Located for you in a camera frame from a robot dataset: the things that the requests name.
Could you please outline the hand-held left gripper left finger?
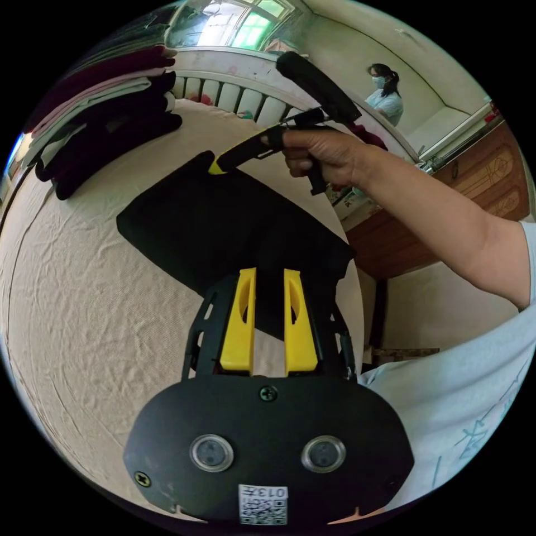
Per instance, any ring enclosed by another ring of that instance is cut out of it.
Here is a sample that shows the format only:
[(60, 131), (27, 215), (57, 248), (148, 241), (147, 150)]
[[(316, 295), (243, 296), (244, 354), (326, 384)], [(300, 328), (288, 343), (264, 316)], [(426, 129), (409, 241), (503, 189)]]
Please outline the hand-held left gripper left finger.
[(223, 371), (253, 373), (256, 269), (240, 271), (220, 356)]

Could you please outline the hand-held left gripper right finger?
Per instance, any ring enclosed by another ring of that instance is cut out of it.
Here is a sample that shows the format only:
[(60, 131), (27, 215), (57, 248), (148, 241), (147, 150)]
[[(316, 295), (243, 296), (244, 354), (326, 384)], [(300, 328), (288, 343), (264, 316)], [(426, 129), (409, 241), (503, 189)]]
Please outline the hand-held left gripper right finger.
[(317, 353), (300, 272), (284, 269), (285, 375), (311, 373)]

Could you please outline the person's right hand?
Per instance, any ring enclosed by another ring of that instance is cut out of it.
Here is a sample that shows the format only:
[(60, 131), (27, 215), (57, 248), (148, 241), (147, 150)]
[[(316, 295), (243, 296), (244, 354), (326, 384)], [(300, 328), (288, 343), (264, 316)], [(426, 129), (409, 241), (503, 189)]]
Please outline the person's right hand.
[(320, 164), (324, 181), (339, 186), (364, 185), (383, 150), (332, 130), (287, 130), (283, 154), (290, 175), (306, 176), (313, 161)]

